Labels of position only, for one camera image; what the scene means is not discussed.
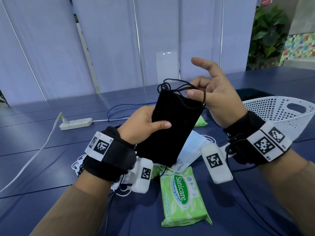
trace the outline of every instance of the hand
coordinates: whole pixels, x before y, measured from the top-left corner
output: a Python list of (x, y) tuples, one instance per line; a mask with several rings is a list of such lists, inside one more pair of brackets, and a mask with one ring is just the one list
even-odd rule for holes
[(120, 137), (130, 144), (138, 144), (157, 130), (170, 128), (168, 121), (152, 122), (154, 106), (143, 106), (135, 111), (128, 120), (118, 128)]
[(244, 104), (217, 63), (198, 57), (193, 57), (191, 63), (208, 70), (212, 79), (199, 76), (192, 80), (191, 84), (198, 90), (187, 90), (188, 98), (202, 102), (203, 91), (206, 91), (206, 106), (215, 122), (223, 128), (229, 127), (246, 115)]

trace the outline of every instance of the colorful tile wall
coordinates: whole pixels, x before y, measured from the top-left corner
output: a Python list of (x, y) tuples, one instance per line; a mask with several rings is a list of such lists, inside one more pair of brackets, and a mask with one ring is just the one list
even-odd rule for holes
[(315, 33), (289, 35), (284, 45), (279, 66), (282, 66), (286, 59), (311, 56), (315, 56)]

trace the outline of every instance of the blue cable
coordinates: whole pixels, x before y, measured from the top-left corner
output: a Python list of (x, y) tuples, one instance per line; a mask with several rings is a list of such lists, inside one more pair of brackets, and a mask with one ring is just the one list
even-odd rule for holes
[[(135, 108), (125, 108), (125, 109), (120, 109), (120, 110), (117, 110), (111, 114), (109, 114), (109, 112), (111, 110), (113, 110), (115, 107), (118, 107), (118, 106), (124, 106), (124, 105), (131, 105), (131, 106), (135, 106), (135, 105), (147, 105), (147, 104), (155, 104), (156, 102), (152, 102), (152, 103), (139, 103), (139, 104), (118, 104), (118, 105), (115, 105), (114, 107), (112, 107), (111, 109), (108, 110), (107, 114), (106, 114), (106, 117), (107, 119), (109, 119), (109, 116), (116, 113), (116, 112), (120, 112), (120, 111), (124, 111), (124, 110), (129, 110), (129, 109), (136, 109), (136, 108), (140, 108), (140, 107), (135, 107)], [(127, 118), (127, 117), (130, 117), (130, 116), (124, 116), (124, 117), (119, 117), (119, 118), (113, 118), (113, 119), (121, 119), (121, 118)]]

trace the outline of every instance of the fingernail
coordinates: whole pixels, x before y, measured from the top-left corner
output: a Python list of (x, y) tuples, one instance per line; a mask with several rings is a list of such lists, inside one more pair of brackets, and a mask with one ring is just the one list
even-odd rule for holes
[(165, 123), (165, 125), (164, 125), (166, 128), (170, 128), (172, 125), (171, 125), (171, 123), (170, 122), (167, 122), (167, 123)]
[(187, 97), (192, 98), (192, 96), (194, 95), (194, 91), (192, 89), (187, 90)]

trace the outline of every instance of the forearm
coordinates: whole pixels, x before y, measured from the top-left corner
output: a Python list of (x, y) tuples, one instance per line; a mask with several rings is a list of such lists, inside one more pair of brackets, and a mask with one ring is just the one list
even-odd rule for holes
[(30, 235), (97, 235), (110, 186), (111, 182), (83, 171)]
[(290, 149), (259, 169), (301, 232), (315, 235), (315, 165)]

